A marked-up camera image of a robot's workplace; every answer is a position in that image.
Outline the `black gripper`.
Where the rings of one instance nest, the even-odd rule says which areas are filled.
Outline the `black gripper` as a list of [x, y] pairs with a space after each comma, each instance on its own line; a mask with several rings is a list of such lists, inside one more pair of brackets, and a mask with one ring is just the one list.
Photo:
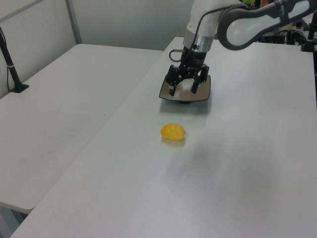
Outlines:
[[205, 64], [207, 52], [197, 52], [183, 47], [180, 67], [171, 65], [165, 76], [165, 82], [169, 85], [169, 94], [174, 96], [177, 85], [183, 80], [181, 75], [194, 75], [191, 92], [196, 94], [198, 86], [206, 82], [209, 67]]

